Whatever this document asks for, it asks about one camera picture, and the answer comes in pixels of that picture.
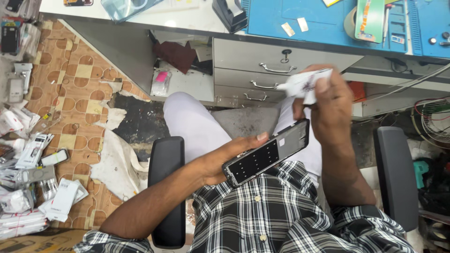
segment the tiled floor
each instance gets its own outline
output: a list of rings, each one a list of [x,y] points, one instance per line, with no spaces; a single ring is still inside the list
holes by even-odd
[[[97,229],[122,203],[104,184],[89,177],[90,165],[101,159],[104,135],[104,128],[94,123],[106,122],[108,116],[99,103],[112,96],[111,87],[101,81],[124,78],[124,90],[149,98],[61,23],[44,22],[40,40],[27,108],[41,116],[61,115],[62,120],[50,128],[55,137],[46,154],[67,148],[71,157],[57,166],[58,179],[79,179],[89,191],[72,207],[65,223],[53,226]]]

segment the metal drawer handle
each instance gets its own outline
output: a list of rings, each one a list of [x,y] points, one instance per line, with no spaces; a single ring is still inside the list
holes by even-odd
[[[247,106],[244,106],[244,105],[242,104],[242,108],[259,108],[259,107],[261,107],[261,106],[258,105],[258,106],[256,106],[256,107],[247,107]]]
[[[244,95],[245,95],[245,96],[247,97],[247,99],[249,99],[249,100],[264,101],[264,100],[267,98],[267,95],[266,95],[266,94],[264,94],[264,98],[263,98],[263,99],[252,99],[252,98],[249,98],[248,95],[247,95],[247,93],[244,93]]]
[[[277,87],[278,85],[280,85],[279,83],[275,83],[272,87],[264,87],[264,86],[259,86],[256,84],[255,81],[251,80],[250,81],[254,86],[258,87],[258,88],[264,88],[264,89],[274,89],[275,87]]]
[[[264,70],[266,70],[267,72],[282,73],[282,74],[287,74],[287,73],[291,72],[292,70],[297,69],[297,67],[291,66],[289,68],[289,70],[286,70],[286,71],[285,70],[273,70],[273,69],[267,68],[267,65],[265,63],[260,63],[259,65],[262,66],[264,68]]]

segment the black and white checkered shirt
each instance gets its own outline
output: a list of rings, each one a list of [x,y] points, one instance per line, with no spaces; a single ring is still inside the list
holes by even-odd
[[[365,205],[332,210],[331,223],[301,162],[283,162],[233,189],[227,182],[194,193],[196,227],[189,252],[408,252],[402,227]],[[147,239],[96,230],[76,252],[153,252]]]

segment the blue repair mat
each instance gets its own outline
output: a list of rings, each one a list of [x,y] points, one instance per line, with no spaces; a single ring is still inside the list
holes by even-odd
[[[346,34],[344,19],[356,6],[356,0],[341,0],[328,8],[322,0],[249,1],[248,34],[398,53],[408,51],[405,0],[393,3],[395,7],[389,13],[389,30],[384,48],[382,43],[356,41]],[[308,31],[301,32],[297,18],[306,19]],[[288,23],[294,30],[295,34],[292,37],[289,37],[281,27],[284,23]],[[392,35],[403,38],[404,44],[393,42]]]
[[[450,3],[449,0],[410,0],[416,6],[422,52],[425,56],[450,58],[450,46],[441,46],[440,42],[447,41],[442,37],[443,32],[450,32]],[[431,45],[428,40],[436,38],[437,43]]]

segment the chair armrest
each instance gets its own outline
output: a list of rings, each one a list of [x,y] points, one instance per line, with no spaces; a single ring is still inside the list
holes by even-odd
[[[160,182],[185,164],[185,141],[182,137],[165,137],[153,142],[148,165],[148,187]],[[152,233],[158,248],[177,249],[186,240],[186,203],[173,209]]]
[[[384,212],[405,231],[419,223],[419,204],[413,159],[403,130],[383,126],[373,141]]]

